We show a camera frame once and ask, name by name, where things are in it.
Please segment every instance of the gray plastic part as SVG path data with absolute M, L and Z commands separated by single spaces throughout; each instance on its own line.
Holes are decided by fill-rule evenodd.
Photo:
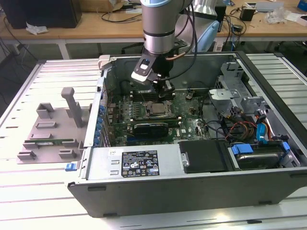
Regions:
M 78 150 L 80 150 L 80 151 L 84 150 L 84 143 L 83 143 L 83 141 L 80 141 L 79 146 L 78 146 Z
M 72 147 L 78 147 L 79 146 L 79 143 L 76 139 L 73 140 L 73 141 L 63 141 L 62 144 L 66 148 L 72 148 Z
M 82 111 L 80 108 L 80 105 L 75 102 L 75 99 L 73 97 L 73 94 L 75 93 L 75 90 L 72 87 L 65 87 L 63 88 L 61 92 L 62 98 L 64 98 L 67 101 L 68 107 L 70 109 L 70 113 L 76 123 L 76 126 L 78 128 L 83 126 L 82 121 Z
M 33 153 L 33 151 L 21 151 L 17 157 L 20 160 L 34 160 L 36 155 Z
M 51 139 L 51 133 L 44 133 L 44 134 L 32 134 L 30 139 Z
M 39 118 L 41 119 L 50 119 L 50 114 L 49 112 L 54 112 L 53 107 L 51 106 L 50 103 L 41 103 L 39 104 L 37 110 L 36 110 Z
M 36 143 L 24 143 L 23 146 L 27 149 L 27 150 L 32 150 L 32 149 L 38 149 L 38 145 Z
M 76 158 L 77 154 L 74 152 L 73 149 L 60 149 L 59 156 L 62 159 L 69 159 L 69 158 Z
M 33 159 L 25 159 L 23 160 L 17 158 L 18 164 L 33 164 L 33 163 L 59 163 L 59 162 L 71 162 L 78 161 L 81 159 L 83 153 L 83 142 L 86 134 L 87 124 L 89 121 L 90 113 L 88 108 L 82 109 L 82 120 L 84 126 L 82 128 L 77 128 L 73 118 L 69 118 L 66 112 L 66 109 L 55 109 L 54 112 L 49 112 L 51 116 L 51 120 L 44 120 L 40 117 L 37 118 L 35 125 L 33 126 L 27 140 L 31 140 L 32 134 L 36 135 L 45 135 L 51 134 L 52 138 L 48 139 L 44 144 L 38 144 L 38 148 L 34 149 L 34 145 L 27 143 L 24 145 L 21 151 L 32 150 L 37 157 Z M 37 129 L 36 125 L 42 122 L 55 122 L 56 127 Z M 78 145 L 75 147 L 69 147 L 67 149 L 73 149 L 76 154 L 75 158 L 61 158 L 59 156 L 59 150 L 66 149 L 63 142 L 62 145 L 53 144 L 53 140 L 62 140 L 62 139 L 71 139 L 76 140 Z
M 36 125 L 36 128 L 38 129 L 44 129 L 44 128 L 56 128 L 57 123 L 54 121 L 50 122 L 38 122 Z

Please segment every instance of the slatted surface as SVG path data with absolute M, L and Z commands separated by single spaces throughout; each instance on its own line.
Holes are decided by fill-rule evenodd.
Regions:
M 16 164 L 15 156 L 37 118 L 35 109 L 39 103 L 51 102 L 55 108 L 67 107 L 60 97 L 60 92 L 63 86 L 73 86 L 75 98 L 81 106 L 89 105 L 93 99 L 96 80 L 100 76 L 96 63 L 96 59 L 61 60 L 48 61 L 40 66 L 39 73 L 31 79 L 22 97 L 0 127 L 1 230 L 131 230 L 170 226 L 172 228 L 167 229 L 212 227 L 223 230 L 264 230 L 303 229 L 307 226 L 307 187 L 273 206 L 94 219 L 87 215 L 85 209 L 68 191 L 65 184 L 73 181 L 77 174 L 65 172 L 65 163 Z M 295 80 L 289 71 L 283 76 L 286 80 Z M 304 87 L 302 84 L 292 86 Z M 295 109 L 298 113 L 307 113 L 307 106 L 301 110 Z M 248 219 L 259 219 L 262 223 L 250 225 L 246 222 Z
M 307 128 L 307 83 L 297 73 L 288 68 L 274 54 L 248 55 L 249 59 L 263 74 L 268 83 L 289 106 L 291 111 Z M 254 92 L 261 96 L 259 90 L 250 81 Z

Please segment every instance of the wooden desk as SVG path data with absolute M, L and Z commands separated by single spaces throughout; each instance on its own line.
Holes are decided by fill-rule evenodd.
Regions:
M 232 9 L 242 6 L 247 0 L 233 0 L 236 4 L 227 7 L 227 13 Z M 297 13 L 304 13 L 297 8 L 299 0 L 279 0 L 285 3 L 285 8 Z M 49 28 L 46 34 L 33 35 L 25 29 L 14 30 L 13 34 L 23 44 L 57 44 L 64 59 L 69 59 L 66 44 L 69 43 L 125 43 L 142 42 L 142 22 L 128 24 L 108 23 L 102 21 L 97 13 L 83 13 L 82 19 L 73 29 Z M 123 20 L 136 14 L 114 13 L 111 20 Z M 295 22 L 268 24 L 264 21 L 265 14 L 257 13 L 251 22 L 246 22 L 247 30 L 240 38 L 241 41 L 299 41 L 307 40 L 307 28 Z M 241 24 L 240 21 L 232 19 L 232 23 Z M 17 44 L 9 32 L 6 30 L 3 18 L 0 18 L 0 36 L 6 44 Z M 217 35 L 215 41 L 215 51 L 220 51 L 228 36 L 228 26 L 223 24 L 222 31 Z
M 241 7 L 244 2 L 265 2 L 266 0 L 233 0 L 236 4 L 232 7 L 227 7 L 226 13 L 229 14 L 231 10 Z M 278 0 L 284 2 L 285 9 L 293 12 L 304 14 L 306 12 L 297 8 L 299 0 Z M 257 13 L 254 15 L 251 22 L 245 22 L 247 30 L 240 41 L 303 41 L 307 40 L 307 27 L 301 26 L 298 23 L 286 21 L 286 23 L 268 24 L 265 21 L 266 13 Z M 239 17 L 240 12 L 236 12 L 233 16 Z M 231 18 L 234 24 L 243 25 L 242 22 L 235 18 Z M 217 35 L 214 46 L 215 51 L 221 51 L 221 48 L 228 36 L 228 25 L 223 23 L 221 32 Z

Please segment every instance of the electronic device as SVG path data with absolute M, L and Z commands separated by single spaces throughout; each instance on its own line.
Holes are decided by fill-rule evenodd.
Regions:
M 90 216 L 277 204 L 306 185 L 307 130 L 244 53 L 198 54 L 164 98 L 130 77 L 139 59 L 99 59 L 80 169 L 68 183 Z
M 255 8 L 242 7 L 240 19 L 243 21 L 250 22 L 253 19 L 255 11 Z
M 82 12 L 79 0 L 0 0 L 14 29 L 35 26 L 75 28 Z

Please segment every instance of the label sticker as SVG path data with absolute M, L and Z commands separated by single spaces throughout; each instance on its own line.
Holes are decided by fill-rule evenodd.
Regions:
M 156 150 L 122 153 L 122 177 L 159 176 Z

